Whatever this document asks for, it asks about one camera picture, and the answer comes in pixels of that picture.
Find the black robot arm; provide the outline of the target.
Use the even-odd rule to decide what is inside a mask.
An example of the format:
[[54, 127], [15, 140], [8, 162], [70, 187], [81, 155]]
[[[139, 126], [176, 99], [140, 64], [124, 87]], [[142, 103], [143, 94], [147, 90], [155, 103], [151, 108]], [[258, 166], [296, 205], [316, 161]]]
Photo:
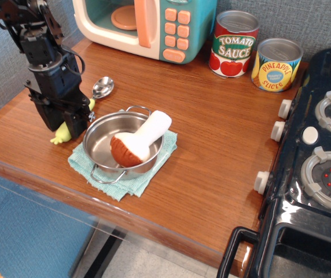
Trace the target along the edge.
[[94, 120], [92, 103], [80, 90], [85, 63], [63, 45], [64, 34], [46, 1], [0, 1], [0, 27], [29, 62], [34, 78], [24, 84], [47, 128], [66, 126], [78, 138]]

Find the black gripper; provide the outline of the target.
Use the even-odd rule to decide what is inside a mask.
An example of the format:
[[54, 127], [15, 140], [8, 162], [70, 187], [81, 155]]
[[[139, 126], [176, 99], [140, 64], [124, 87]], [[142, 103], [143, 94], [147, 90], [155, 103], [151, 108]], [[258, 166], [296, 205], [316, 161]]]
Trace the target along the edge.
[[87, 129], [91, 114], [90, 100], [80, 90], [82, 73], [77, 56], [65, 52], [46, 65], [30, 65], [34, 76], [24, 83], [47, 128], [56, 131], [65, 121], [73, 139]]

